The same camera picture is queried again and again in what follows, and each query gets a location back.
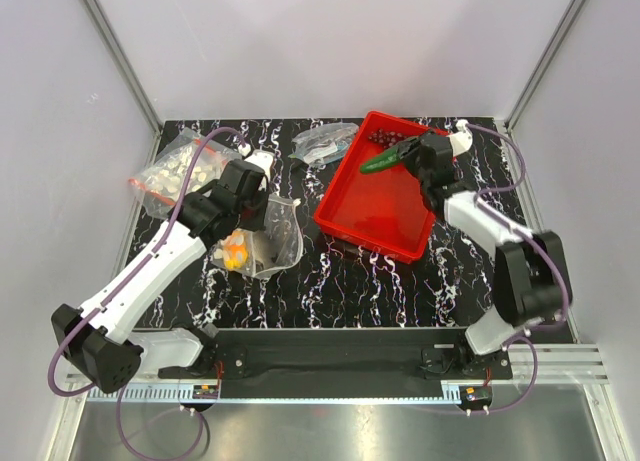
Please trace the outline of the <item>grey toy fish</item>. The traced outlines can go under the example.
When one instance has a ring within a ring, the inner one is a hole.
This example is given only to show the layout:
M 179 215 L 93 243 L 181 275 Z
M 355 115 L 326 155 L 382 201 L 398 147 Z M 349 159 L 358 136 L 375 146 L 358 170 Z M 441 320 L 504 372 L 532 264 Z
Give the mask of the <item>grey toy fish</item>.
M 269 279 L 295 265 L 296 251 L 281 240 L 270 238 L 264 231 L 251 234 L 251 276 Z

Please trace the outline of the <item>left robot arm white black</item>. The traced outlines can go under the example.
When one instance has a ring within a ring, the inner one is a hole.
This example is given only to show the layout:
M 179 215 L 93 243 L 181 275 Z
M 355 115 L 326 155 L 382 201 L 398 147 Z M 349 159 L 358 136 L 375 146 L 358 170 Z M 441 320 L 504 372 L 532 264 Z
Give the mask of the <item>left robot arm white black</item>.
M 273 154 L 234 159 L 220 179 L 189 193 L 153 240 L 99 293 L 80 307 L 59 306 L 51 316 L 65 358 L 91 386 L 106 394 L 126 386 L 138 371 L 188 370 L 196 377 L 215 367 L 213 338 L 189 327 L 136 333 L 147 308 L 189 265 L 236 228 L 262 227 Z

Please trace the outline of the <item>green toy cucumber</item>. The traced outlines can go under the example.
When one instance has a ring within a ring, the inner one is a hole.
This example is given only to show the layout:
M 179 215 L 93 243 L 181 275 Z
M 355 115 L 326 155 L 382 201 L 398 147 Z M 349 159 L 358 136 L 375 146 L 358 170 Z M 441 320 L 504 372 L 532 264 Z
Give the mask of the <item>green toy cucumber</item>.
M 361 164 L 359 172 L 363 175 L 375 174 L 391 169 L 400 163 L 401 158 L 398 154 L 398 149 L 394 146 Z

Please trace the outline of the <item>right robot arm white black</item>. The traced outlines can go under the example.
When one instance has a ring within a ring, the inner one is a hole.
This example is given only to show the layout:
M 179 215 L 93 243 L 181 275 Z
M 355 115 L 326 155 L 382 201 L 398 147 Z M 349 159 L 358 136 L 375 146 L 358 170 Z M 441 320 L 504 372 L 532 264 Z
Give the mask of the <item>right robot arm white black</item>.
M 387 167 L 403 166 L 418 181 L 429 211 L 493 260 L 492 306 L 467 327 L 464 346 L 453 355 L 457 371 L 470 378 L 486 370 L 490 355 L 517 336 L 562 326 L 572 302 L 560 237 L 511 220 L 484 200 L 487 189 L 472 190 L 457 173 L 454 159 L 471 144 L 469 134 L 427 132 L 385 153 Z

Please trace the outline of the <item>polka dot zip bag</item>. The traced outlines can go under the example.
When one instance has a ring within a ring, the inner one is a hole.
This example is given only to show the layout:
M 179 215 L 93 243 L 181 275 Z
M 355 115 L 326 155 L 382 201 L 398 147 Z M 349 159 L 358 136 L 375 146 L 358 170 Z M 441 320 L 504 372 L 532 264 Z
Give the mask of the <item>polka dot zip bag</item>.
M 290 246 L 296 251 L 297 265 L 303 254 L 303 236 L 297 219 L 297 208 L 300 206 L 299 198 L 289 199 L 271 195 L 266 206 L 266 214 L 264 217 L 264 228 L 259 231 L 248 231 L 245 229 L 236 229 L 230 236 L 244 235 L 249 251 L 249 259 L 243 268 L 236 270 L 228 270 L 225 268 L 223 261 L 218 254 L 219 248 L 223 241 L 218 242 L 211 250 L 211 259 L 213 264 L 221 269 L 229 272 L 236 272 L 243 276 L 253 278 L 251 276 L 252 258 L 251 258 L 251 234 L 253 232 L 264 231 L 270 238 L 281 240 L 286 246 Z

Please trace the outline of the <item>yellow toy mango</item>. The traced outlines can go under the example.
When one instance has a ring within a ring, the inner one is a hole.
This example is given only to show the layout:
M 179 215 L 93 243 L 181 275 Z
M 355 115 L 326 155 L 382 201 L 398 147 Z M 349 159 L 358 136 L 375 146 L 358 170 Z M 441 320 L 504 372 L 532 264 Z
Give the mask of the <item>yellow toy mango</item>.
M 230 236 L 222 242 L 218 254 L 226 269 L 236 270 L 243 268 L 249 259 L 245 236 Z

